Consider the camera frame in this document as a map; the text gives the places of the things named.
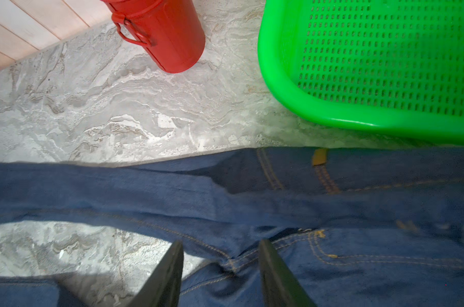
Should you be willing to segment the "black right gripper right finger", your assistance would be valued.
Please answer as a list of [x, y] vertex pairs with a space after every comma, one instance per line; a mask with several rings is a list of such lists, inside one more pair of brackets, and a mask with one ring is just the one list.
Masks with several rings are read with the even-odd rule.
[[262, 240], [258, 251], [265, 306], [316, 307], [269, 240]]

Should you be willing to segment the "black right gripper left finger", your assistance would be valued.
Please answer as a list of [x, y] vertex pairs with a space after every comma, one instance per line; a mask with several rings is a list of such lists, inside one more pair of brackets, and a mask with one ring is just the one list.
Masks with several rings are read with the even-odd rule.
[[178, 306], [182, 284], [183, 259], [183, 243], [176, 240], [128, 306]]

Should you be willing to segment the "blue denim trousers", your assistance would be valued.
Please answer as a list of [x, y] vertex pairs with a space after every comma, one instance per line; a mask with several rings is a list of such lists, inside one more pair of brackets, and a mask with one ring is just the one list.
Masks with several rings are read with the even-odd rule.
[[105, 168], [0, 163], [0, 225], [64, 221], [179, 240], [209, 264], [180, 306], [464, 306], [464, 147], [257, 148]]

